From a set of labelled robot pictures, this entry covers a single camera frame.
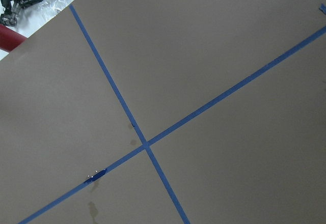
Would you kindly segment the red thermos bottle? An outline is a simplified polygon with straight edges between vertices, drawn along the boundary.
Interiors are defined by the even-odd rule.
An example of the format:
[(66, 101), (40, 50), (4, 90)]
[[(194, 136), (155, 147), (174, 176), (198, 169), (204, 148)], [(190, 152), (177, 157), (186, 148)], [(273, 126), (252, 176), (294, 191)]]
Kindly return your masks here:
[(0, 25), (0, 38), (1, 50), (6, 52), (11, 52), (16, 47), (18, 47), (21, 43), (23, 43), (27, 38), (4, 25)]

